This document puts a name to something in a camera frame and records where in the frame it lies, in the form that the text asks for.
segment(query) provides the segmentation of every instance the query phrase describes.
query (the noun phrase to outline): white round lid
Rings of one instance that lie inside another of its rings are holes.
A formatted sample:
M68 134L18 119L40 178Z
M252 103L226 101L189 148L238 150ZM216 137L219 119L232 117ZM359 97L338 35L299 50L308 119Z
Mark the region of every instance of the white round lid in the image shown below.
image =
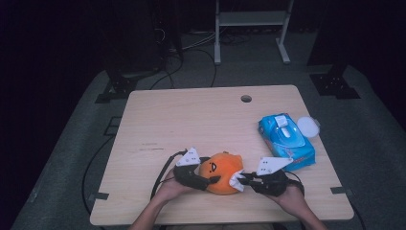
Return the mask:
M311 117L301 117L298 120L298 128L301 130L303 136L312 138L319 134L320 128Z

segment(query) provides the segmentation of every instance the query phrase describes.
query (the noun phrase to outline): blue plastic packaging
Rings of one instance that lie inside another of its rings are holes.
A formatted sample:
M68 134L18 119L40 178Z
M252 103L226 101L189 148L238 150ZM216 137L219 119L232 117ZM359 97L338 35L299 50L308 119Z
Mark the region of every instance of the blue plastic packaging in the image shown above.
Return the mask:
M287 113L263 117L259 133L274 156L293 159L286 171L316 163L315 149Z

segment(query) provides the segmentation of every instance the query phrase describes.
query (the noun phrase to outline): gray floor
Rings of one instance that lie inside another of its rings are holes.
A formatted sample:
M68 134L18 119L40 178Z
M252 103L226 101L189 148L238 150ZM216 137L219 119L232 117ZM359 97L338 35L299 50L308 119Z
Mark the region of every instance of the gray floor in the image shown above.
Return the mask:
M289 65L282 63L275 45L276 34L251 35L245 43L222 46L222 63L216 67L214 87L296 85L310 115L322 125L320 135L327 153L343 186L353 192L349 199L367 229L405 229L405 132L373 93L365 76L352 67L346 70L344 77L361 99L319 96L309 74L325 72L328 68L306 67L315 36L315 33L287 34L285 45L292 60ZM201 37L185 35L184 46L199 39ZM213 44L198 49L213 55ZM179 64L178 59L171 57L168 71L175 70ZM136 89L149 89L165 74L140 80ZM182 68L172 74L176 88L209 87L213 77L213 62L201 51L186 52ZM81 183L97 152L84 180L84 197L91 209L92 195L98 191L113 145L104 130L112 117L122 116L126 103L125 100L95 103L107 82L108 77L101 72L83 94L13 229L99 228L89 222ZM169 79L154 87L159 88L171 88ZM326 221L326 224L330 229L362 229L358 216L344 221ZM297 222L286 223L286 226L300 229Z

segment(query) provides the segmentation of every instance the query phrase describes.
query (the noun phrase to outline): orange pumpkin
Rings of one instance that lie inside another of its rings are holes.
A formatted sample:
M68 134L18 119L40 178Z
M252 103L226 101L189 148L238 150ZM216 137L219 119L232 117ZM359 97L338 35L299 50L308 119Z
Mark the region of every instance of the orange pumpkin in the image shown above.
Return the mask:
M242 157L240 155L232 155L223 151L203 162L200 165L199 175L205 178L220 175L218 182L210 184L207 191L218 195L230 195L238 192L237 189L230 186L230 179L234 173L242 169Z

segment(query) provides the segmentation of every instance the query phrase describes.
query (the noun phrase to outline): light wood tabletop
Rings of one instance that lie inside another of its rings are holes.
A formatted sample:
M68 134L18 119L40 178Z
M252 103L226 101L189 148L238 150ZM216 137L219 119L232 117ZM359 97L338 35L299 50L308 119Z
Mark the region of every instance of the light wood tabletop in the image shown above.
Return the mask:
M243 96L252 101L243 102ZM222 151L239 154L245 172L256 171L262 156L272 156L258 133L258 121L278 113L288 113L294 121L309 115L296 86L132 92L99 189L108 194L108 199L96 199L90 221L94 225L131 224L148 204L154 182L168 158L180 150L195 147L200 156ZM330 188L342 185L320 137L309 140L316 149L316 164L294 172L304 183L307 203L319 219L351 219L353 211L347 196L331 192ZM182 195L164 207L156 223L290 220L295 218L245 187L243 193L235 195L204 191Z

